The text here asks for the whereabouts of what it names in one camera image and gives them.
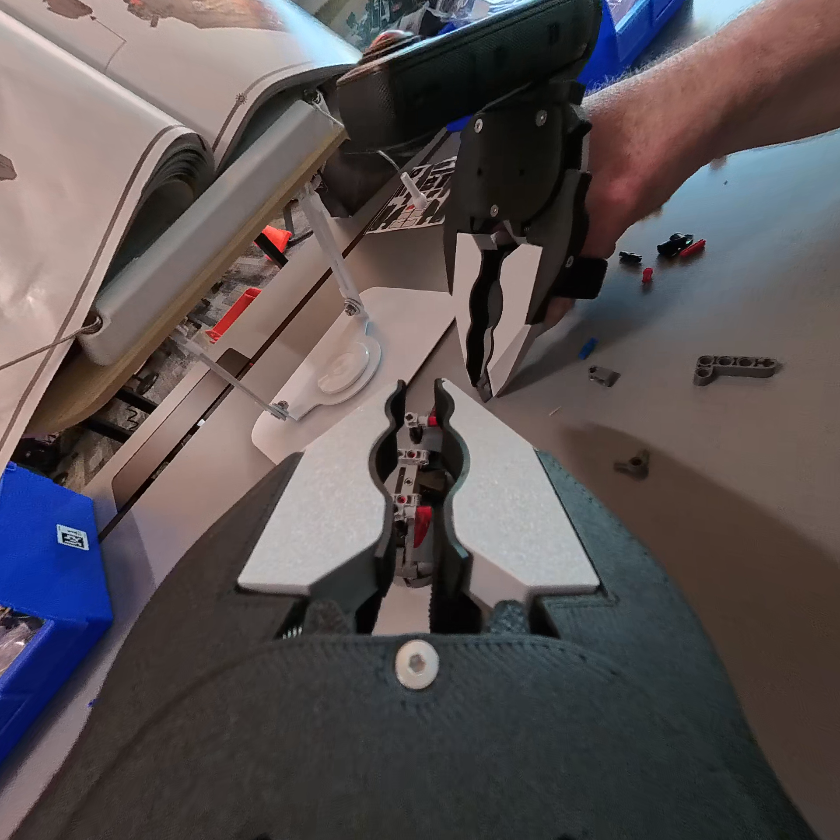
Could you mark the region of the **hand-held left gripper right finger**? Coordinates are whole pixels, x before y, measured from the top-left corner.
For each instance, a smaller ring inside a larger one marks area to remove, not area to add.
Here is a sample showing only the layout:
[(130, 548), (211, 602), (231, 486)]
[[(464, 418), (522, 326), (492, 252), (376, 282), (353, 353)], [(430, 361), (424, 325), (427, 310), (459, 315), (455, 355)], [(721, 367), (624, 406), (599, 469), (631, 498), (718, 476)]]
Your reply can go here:
[(489, 610), (595, 593), (600, 578), (530, 442), (450, 380), (436, 379), (434, 407), (454, 479), (442, 509), (445, 599)]

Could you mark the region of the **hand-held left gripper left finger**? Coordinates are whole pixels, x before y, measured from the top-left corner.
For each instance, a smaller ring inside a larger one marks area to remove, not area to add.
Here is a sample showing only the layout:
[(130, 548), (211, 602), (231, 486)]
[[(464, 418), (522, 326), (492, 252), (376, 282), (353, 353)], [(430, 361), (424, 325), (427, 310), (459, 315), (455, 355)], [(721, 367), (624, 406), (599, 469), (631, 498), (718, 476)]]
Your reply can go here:
[(387, 587), (406, 383), (388, 385), (301, 454), (240, 571), (246, 592), (333, 601), (350, 614)]

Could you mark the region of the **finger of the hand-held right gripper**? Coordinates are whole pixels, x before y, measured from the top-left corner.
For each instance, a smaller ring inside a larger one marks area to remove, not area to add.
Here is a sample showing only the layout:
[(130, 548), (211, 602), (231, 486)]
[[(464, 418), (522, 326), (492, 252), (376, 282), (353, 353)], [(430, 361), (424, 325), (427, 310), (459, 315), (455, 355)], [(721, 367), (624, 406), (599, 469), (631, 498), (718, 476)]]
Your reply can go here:
[(491, 397), (504, 393), (518, 374), (535, 340), (545, 330), (530, 323), (534, 284), (543, 248), (522, 244), (503, 258), (496, 294), (498, 314), (490, 317), (489, 388)]
[(491, 236), (457, 236), (452, 297), (458, 341), (469, 383), (484, 403), (493, 396), (490, 362), (503, 308), (501, 268), (507, 255), (508, 247)]

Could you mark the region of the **grey lego subassembly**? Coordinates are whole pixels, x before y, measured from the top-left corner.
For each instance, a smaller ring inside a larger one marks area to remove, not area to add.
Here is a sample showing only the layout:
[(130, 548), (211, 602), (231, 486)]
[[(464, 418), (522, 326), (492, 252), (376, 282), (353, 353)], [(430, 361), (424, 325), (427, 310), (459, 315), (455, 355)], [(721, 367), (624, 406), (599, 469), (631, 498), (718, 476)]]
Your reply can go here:
[(393, 511), (395, 536), (395, 583), (410, 589), (431, 585), (434, 574), (434, 520), (452, 486), (452, 479), (444, 466), (443, 433), (437, 413), (407, 413), (405, 426), (408, 443), (397, 451), (397, 468), (393, 475), (393, 492), (421, 494), (422, 506), (431, 506), (433, 520), (423, 544), (413, 547), (415, 509), (405, 509), (404, 515)]

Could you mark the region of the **person's right forearm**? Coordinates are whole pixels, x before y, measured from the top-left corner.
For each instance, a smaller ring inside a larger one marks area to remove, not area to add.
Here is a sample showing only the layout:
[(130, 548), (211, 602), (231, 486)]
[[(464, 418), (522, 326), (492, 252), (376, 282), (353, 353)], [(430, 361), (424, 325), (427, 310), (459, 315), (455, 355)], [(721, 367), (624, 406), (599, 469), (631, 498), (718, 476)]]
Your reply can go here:
[(838, 6), (758, 3), (616, 87), (634, 220), (712, 160), (838, 129)]

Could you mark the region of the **lego sticker sheet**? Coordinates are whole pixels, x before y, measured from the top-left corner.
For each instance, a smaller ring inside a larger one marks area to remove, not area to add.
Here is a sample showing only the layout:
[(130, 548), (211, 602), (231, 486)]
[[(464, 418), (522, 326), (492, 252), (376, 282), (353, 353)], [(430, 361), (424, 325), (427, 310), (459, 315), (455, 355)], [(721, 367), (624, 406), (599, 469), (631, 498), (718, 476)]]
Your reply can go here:
[(370, 221), (365, 233), (430, 228), (443, 224), (456, 157), (423, 164), (402, 173), (401, 185)]

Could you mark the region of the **dark grey lego beam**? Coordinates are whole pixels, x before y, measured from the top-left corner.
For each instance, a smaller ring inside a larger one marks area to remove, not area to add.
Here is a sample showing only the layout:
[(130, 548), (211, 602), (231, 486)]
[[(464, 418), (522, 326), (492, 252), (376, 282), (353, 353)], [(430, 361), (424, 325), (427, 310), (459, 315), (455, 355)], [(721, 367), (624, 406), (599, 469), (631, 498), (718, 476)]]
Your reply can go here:
[(692, 383), (705, 386), (722, 377), (769, 379), (775, 376), (782, 363), (774, 358), (704, 354), (697, 358)]

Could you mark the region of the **lego instruction booklet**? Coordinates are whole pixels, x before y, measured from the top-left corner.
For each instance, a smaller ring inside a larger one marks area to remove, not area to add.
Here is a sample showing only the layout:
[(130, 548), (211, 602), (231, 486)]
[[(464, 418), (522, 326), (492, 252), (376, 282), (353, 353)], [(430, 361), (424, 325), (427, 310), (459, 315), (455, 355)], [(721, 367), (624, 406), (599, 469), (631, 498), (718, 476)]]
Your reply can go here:
[(293, 2), (2, 2), (2, 465), (95, 413), (342, 139)]

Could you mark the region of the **person's right hand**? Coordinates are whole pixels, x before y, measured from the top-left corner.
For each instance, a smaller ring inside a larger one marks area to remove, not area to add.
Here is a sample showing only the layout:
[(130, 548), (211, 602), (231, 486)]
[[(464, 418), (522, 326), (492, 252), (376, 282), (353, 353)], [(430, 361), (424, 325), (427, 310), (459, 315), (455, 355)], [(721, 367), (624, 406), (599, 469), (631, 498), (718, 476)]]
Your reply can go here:
[(618, 239), (661, 207), (684, 180), (682, 112), (666, 81), (638, 76), (583, 100), (591, 124), (581, 257), (607, 259)]

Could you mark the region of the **white metal book stand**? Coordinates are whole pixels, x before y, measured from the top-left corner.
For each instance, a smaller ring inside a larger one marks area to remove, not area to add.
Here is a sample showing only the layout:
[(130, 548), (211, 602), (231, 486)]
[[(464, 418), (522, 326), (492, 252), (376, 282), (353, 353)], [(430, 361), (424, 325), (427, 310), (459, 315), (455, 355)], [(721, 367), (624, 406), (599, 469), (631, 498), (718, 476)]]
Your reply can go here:
[(447, 292), (357, 288), (329, 218), (308, 184), (312, 167), (340, 139), (339, 125), (319, 106), (293, 99), (237, 160), (142, 255), (103, 289), (93, 310), (102, 326), (83, 337), (87, 359), (101, 369), (128, 359), (153, 325), (174, 320), (188, 281), (224, 272), (234, 256), (223, 247), (253, 240), (286, 194), (301, 194), (307, 220), (336, 276), (345, 312), (275, 398), (250, 396), (264, 412), (252, 441), (273, 463), (305, 448), (385, 385), (411, 381), (455, 314)]

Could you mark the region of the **dark flat sheet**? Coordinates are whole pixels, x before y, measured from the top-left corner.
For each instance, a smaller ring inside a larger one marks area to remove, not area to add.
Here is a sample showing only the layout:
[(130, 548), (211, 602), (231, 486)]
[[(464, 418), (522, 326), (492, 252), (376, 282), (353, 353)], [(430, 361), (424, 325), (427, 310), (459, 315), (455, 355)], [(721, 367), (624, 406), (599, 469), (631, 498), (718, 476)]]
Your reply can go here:
[(246, 394), (196, 363), (104, 480), (101, 536), (133, 521), (148, 546), (172, 534), (187, 545), (270, 469), (251, 441), (258, 417)]

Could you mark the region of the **orange black bag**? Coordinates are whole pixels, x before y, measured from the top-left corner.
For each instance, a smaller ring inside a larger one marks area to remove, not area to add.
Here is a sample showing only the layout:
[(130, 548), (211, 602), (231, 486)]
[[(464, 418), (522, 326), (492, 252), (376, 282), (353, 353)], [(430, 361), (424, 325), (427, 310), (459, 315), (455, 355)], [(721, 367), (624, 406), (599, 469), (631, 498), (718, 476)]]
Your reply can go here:
[(292, 239), (292, 233), (285, 228), (266, 226), (255, 237), (254, 244), (265, 257), (279, 268), (288, 263), (286, 249)]

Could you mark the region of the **orange plastic piece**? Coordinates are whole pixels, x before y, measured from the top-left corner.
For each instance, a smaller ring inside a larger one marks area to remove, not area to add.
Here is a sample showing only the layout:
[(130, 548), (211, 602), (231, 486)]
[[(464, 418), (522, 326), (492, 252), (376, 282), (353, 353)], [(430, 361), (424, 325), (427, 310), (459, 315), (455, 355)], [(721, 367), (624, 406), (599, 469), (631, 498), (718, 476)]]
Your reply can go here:
[(205, 330), (210, 344), (215, 344), (219, 341), (226, 331), (230, 329), (237, 321), (237, 319), (248, 309), (248, 307), (257, 299), (261, 289), (257, 287), (249, 287), (243, 291), (235, 302), (226, 310), (225, 314), (213, 325), (212, 328)]

